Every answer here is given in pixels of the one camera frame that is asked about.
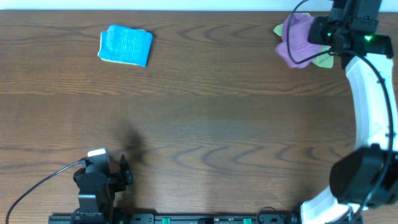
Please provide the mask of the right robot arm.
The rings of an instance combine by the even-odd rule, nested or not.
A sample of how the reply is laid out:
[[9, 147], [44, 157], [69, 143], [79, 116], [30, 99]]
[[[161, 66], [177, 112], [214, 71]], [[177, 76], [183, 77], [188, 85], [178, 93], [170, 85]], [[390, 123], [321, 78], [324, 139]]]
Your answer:
[[376, 34], [380, 1], [335, 1], [316, 17], [312, 44], [341, 57], [353, 94], [354, 151], [331, 168], [328, 187], [300, 206], [300, 223], [361, 223], [369, 208], [397, 202], [397, 106], [391, 38]]

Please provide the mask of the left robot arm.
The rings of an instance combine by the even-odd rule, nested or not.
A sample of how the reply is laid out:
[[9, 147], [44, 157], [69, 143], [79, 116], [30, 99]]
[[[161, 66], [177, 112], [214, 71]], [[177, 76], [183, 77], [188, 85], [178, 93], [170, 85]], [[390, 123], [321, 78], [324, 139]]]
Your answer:
[[82, 168], [73, 175], [79, 188], [79, 222], [112, 223], [114, 221], [114, 199], [118, 192], [133, 184], [128, 161], [120, 158], [117, 172], [109, 169], [108, 156], [100, 154], [81, 160]]

